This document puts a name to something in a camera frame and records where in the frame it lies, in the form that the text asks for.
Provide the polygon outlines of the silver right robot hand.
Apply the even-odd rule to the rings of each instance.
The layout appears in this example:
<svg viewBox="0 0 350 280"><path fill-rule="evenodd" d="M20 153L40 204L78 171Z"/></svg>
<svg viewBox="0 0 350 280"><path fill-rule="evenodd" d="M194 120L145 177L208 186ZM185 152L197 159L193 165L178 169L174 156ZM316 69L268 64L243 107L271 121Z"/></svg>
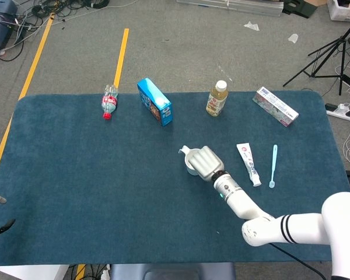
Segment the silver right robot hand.
<svg viewBox="0 0 350 280"><path fill-rule="evenodd" d="M197 149L188 162L204 181L211 181L214 174L225 170L222 160L208 146Z"/></svg>

